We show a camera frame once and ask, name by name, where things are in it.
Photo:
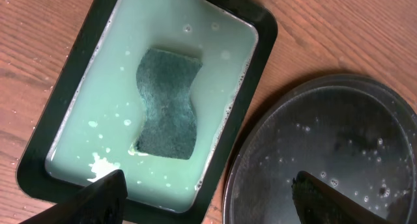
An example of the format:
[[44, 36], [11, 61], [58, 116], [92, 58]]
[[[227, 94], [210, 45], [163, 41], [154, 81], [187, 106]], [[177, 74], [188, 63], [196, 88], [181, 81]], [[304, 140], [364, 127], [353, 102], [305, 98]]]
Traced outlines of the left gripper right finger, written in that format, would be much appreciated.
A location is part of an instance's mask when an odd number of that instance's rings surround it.
[[296, 213], [302, 224], [387, 224], [306, 171], [299, 171], [291, 185]]

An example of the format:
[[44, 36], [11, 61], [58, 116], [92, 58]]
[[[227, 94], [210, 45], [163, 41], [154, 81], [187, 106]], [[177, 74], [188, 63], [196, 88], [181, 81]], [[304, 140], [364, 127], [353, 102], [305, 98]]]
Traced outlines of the green scrubbing sponge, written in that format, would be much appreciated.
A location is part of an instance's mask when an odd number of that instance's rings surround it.
[[189, 160], [197, 138], [191, 86], [200, 71], [199, 59], [151, 48], [136, 72], [145, 122], [134, 148], [141, 153]]

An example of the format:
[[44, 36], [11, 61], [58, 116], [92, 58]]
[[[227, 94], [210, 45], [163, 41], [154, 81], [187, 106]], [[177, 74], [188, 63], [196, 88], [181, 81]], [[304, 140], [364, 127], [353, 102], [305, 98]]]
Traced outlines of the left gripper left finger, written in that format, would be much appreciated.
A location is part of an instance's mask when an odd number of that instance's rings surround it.
[[127, 196], [124, 173], [117, 169], [21, 224], [122, 224]]

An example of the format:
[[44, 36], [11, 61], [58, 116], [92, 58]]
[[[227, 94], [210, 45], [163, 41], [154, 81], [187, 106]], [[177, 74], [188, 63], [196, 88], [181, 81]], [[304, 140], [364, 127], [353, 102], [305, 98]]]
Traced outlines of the round black serving tray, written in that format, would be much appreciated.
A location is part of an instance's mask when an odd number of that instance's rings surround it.
[[416, 222], [416, 112], [354, 75], [311, 80], [274, 104], [229, 173], [224, 223], [298, 223], [300, 171], [390, 223]]

